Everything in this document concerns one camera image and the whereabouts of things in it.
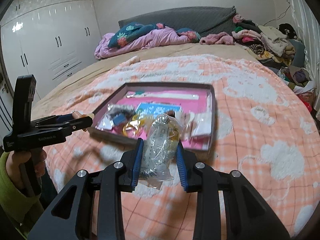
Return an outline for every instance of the white curtain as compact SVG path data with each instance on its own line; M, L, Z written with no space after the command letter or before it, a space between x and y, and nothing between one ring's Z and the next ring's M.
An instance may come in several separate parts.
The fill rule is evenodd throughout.
M297 35L302 39L305 49L305 67L317 84L317 97L314 109L320 120L320 25L305 0L289 0L292 18Z

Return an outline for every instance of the white wardrobe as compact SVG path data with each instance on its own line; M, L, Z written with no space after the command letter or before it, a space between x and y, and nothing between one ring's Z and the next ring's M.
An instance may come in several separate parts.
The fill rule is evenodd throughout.
M0 25L11 85L33 74L35 102L96 62L101 36L92 0L14 0Z

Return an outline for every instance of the orange blanket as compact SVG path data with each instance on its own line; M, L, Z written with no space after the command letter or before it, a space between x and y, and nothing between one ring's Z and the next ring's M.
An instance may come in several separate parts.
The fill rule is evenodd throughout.
M213 55L134 59L98 77L70 95L53 114L92 112L125 82L211 83L218 105L217 142L205 162L217 171L240 170L276 212L293 236L312 215L320 199L320 136L304 104L272 71L257 62ZM120 160L127 147L103 143L89 133L74 132L66 143L46 147L49 174L60 191L80 169L104 169ZM139 184L122 193L127 240L192 239L196 194L174 180L160 191ZM221 212L224 204L220 203ZM93 228L96 227L96 207ZM225 238L225 219L221 221Z

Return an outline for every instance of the gripper handle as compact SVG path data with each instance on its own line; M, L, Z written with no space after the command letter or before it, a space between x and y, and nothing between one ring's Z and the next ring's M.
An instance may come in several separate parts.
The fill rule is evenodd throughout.
M39 163L41 148L31 149L31 158L26 162L19 165L21 179L27 190L27 197L34 197L41 193L41 178L36 177L35 165Z

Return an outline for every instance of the pink garment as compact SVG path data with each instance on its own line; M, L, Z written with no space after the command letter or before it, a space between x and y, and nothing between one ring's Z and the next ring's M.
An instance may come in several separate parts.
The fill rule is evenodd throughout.
M261 35L253 30L242 30L238 33L232 32L232 36L237 40L242 39L243 37L251 37L258 40L261 39Z
M242 38L243 43L248 42L248 41L254 41L254 38L251 38L251 37L243 37Z
M240 14L236 14L232 20L233 23L240 23L244 20L244 18Z
M200 44L226 44L226 45L234 45L233 38L226 32L222 32L219 34L209 34L206 37L201 38Z
M178 36L174 29L167 26L164 29L152 30L148 34L137 38L120 49L108 47L109 41L113 35L114 33L107 33L103 36L94 52L96 59L114 57L140 49L191 43L191 40L187 36Z

